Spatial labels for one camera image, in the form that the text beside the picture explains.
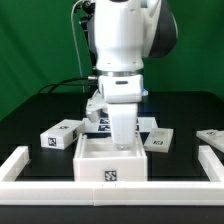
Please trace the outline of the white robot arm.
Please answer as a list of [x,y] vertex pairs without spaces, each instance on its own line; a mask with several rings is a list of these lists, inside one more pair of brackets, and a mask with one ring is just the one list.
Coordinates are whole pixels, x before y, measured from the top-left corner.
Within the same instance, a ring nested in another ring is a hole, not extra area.
[[96,0],[94,35],[99,91],[108,104],[113,144],[135,144],[144,57],[162,57],[178,31],[168,0]]

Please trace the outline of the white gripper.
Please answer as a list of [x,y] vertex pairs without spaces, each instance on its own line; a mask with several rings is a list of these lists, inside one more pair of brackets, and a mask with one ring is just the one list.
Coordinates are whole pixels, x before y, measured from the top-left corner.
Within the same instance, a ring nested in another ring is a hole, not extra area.
[[132,147],[135,144],[138,103],[142,100],[141,74],[124,77],[99,77],[99,91],[108,108],[113,144]]

